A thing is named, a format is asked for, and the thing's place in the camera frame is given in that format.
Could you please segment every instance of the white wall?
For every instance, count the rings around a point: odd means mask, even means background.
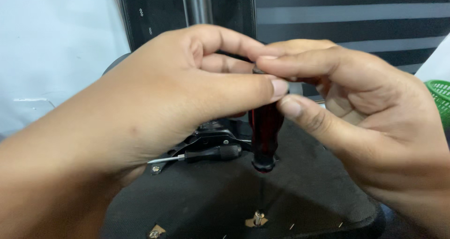
[[[0,0],[0,135],[46,114],[129,51],[116,0]]]

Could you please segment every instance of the screw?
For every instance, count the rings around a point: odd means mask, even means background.
[[[154,238],[158,238],[159,237],[159,232],[154,230],[152,232],[149,233],[149,238],[150,239],[154,239]]]
[[[256,211],[255,216],[256,216],[255,221],[254,221],[255,225],[260,226],[261,220],[262,220],[262,218],[264,218],[264,213],[259,213],[259,211]]]

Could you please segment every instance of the fingernail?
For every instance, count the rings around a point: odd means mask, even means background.
[[[263,56],[260,56],[260,58],[263,58],[263,59],[266,59],[266,60],[274,60],[274,59],[278,58],[278,56],[263,55]]]
[[[282,79],[273,79],[272,85],[274,87],[274,94],[272,96],[271,102],[275,102],[282,98],[289,90],[289,83]]]
[[[290,97],[283,98],[279,104],[279,108],[284,116],[290,120],[301,115],[301,105]]]

